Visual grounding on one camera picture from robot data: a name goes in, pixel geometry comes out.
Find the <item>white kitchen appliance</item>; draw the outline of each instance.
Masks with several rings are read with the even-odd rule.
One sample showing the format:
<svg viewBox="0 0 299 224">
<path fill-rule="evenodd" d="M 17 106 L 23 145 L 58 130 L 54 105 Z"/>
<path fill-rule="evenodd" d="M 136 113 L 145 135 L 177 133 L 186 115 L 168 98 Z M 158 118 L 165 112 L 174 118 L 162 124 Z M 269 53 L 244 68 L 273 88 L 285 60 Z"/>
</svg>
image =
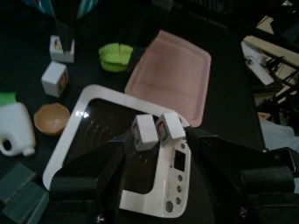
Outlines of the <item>white kitchen appliance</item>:
<svg viewBox="0 0 299 224">
<path fill-rule="evenodd" d="M 91 110 L 87 110 L 87 105 L 90 102 L 94 102 L 94 100 L 101 100 L 109 104 L 120 105 L 121 107 L 125 107 L 125 109 L 132 109 L 138 114 L 146 113 L 156 117 L 161 114 L 173 112 L 168 108 L 98 85 L 85 87 L 42 174 L 42 183 L 47 189 L 50 189 L 51 177 L 55 171 L 62 167 L 63 160 L 67 158 L 67 153 L 70 153 L 69 149 L 77 133 L 85 132 L 82 135 L 86 135 L 85 139 L 87 139 L 91 138 L 96 135 L 94 133 L 98 131 L 97 118 L 91 117 Z M 81 130 L 81 123 L 83 123 L 83 120 L 87 120 L 90 117 L 91 121 L 85 125 L 85 129 Z M 98 121 L 100 123 L 109 123 L 108 118 L 101 118 Z M 189 126 L 181 116 L 180 119 L 182 127 Z M 120 208 L 157 217 L 174 218 L 182 214 L 186 206 L 190 150 L 185 141 L 181 140 L 176 144 L 168 143 L 165 147 L 158 144 L 157 148 L 150 151 L 156 154 L 156 161 L 153 163 L 156 167 L 153 169 L 150 168 L 153 171 L 153 183 L 149 185 L 150 189 L 148 191 L 145 189 L 136 189 L 134 191 L 130 190 L 129 187 L 129 189 L 125 187 L 121 195 Z M 145 152 L 138 153 L 140 154 L 137 155 L 141 158 L 142 155 L 145 155 Z M 150 174 L 146 177 L 145 174 L 140 175 L 138 173 L 138 176 L 142 176 L 145 179 L 150 178 Z"/>
</svg>

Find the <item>green object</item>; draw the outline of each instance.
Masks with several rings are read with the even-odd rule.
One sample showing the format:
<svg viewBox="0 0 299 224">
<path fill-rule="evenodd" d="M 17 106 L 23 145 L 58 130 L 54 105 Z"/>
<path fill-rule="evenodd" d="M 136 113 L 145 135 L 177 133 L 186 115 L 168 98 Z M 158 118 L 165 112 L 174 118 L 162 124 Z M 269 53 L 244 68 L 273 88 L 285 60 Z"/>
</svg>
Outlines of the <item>green object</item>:
<svg viewBox="0 0 299 224">
<path fill-rule="evenodd" d="M 0 107 L 6 104 L 14 103 L 14 96 L 15 93 L 0 93 Z"/>
<path fill-rule="evenodd" d="M 104 70 L 118 73 L 126 70 L 133 47 L 118 43 L 110 43 L 98 48 L 98 61 Z"/>
<path fill-rule="evenodd" d="M 23 185 L 34 178 L 35 173 L 22 164 L 17 164 L 13 169 L 0 179 L 0 200 L 5 205 L 17 194 Z"/>
<path fill-rule="evenodd" d="M 42 193 L 41 200 L 39 200 L 35 208 L 31 211 L 31 216 L 30 216 L 29 220 L 25 222 L 25 224 L 37 224 L 38 223 L 38 221 L 42 217 L 42 212 L 47 206 L 49 200 L 50 200 L 49 193 L 45 191 Z"/>
<path fill-rule="evenodd" d="M 23 223 L 30 217 L 42 200 L 45 190 L 33 182 L 27 182 L 2 209 L 2 214 L 17 224 Z"/>
</svg>

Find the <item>cardboard box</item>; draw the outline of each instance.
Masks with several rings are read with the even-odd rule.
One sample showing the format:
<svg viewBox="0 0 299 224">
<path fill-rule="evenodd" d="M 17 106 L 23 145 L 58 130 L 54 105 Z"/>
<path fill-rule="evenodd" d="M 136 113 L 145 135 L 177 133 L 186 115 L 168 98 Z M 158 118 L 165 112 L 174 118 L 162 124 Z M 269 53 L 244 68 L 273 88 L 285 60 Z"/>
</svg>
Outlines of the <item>cardboard box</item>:
<svg viewBox="0 0 299 224">
<path fill-rule="evenodd" d="M 69 52 L 63 52 L 61 49 L 61 42 L 58 36 L 50 36 L 50 60 L 73 63 L 74 61 L 74 40 L 70 44 Z"/>
<path fill-rule="evenodd" d="M 154 126 L 161 145 L 166 145 L 168 143 L 176 144 L 185 138 L 180 117 L 174 112 L 162 114 Z"/>
<path fill-rule="evenodd" d="M 134 117 L 132 132 L 134 135 L 134 150 L 149 151 L 158 142 L 152 115 L 137 115 Z"/>
<path fill-rule="evenodd" d="M 58 62 L 51 62 L 41 76 L 41 85 L 46 95 L 61 96 L 67 84 L 67 68 Z"/>
</svg>

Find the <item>dark surface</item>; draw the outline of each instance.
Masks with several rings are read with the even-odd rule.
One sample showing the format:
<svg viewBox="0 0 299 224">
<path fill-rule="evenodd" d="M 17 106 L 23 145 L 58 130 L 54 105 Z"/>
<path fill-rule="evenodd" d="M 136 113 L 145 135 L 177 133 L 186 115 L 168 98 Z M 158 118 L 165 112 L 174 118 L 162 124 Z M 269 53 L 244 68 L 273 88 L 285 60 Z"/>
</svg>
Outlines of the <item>dark surface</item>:
<svg viewBox="0 0 299 224">
<path fill-rule="evenodd" d="M 125 73 L 106 73 L 98 65 L 98 48 L 116 41 L 136 42 L 134 22 L 144 18 L 145 7 L 126 3 L 100 3 L 75 24 L 75 59 L 67 65 L 69 84 L 59 98 L 42 91 L 41 76 L 50 63 L 49 40 L 55 34 L 54 20 L 18 1 L 3 1 L 0 9 L 0 92 L 17 92 L 33 119 L 45 103 L 58 102 L 71 111 L 82 88 L 98 84 L 124 91 Z M 204 18 L 172 10 L 164 29 L 181 36 L 210 55 L 209 87 L 201 128 L 224 139 L 256 150 L 262 149 L 253 98 L 238 39 Z M 42 175 L 58 137 L 45 136 L 33 128 L 35 154 L 31 157 L 0 155 L 0 176 L 22 162 Z M 188 206 L 174 223 L 213 223 L 201 169 L 190 164 Z M 1 223 L 9 220 L 0 216 Z M 173 223 L 137 213 L 120 211 L 118 223 Z"/>
</svg>

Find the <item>orange bowl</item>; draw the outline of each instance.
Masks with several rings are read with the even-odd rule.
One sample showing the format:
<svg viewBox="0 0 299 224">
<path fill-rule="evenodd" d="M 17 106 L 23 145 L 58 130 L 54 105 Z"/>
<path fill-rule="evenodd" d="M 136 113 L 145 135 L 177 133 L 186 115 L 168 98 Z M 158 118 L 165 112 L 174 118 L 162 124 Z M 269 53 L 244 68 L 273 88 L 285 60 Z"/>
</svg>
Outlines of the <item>orange bowl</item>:
<svg viewBox="0 0 299 224">
<path fill-rule="evenodd" d="M 45 104 L 33 114 L 37 130 L 47 136 L 57 136 L 67 123 L 70 112 L 58 103 Z"/>
</svg>

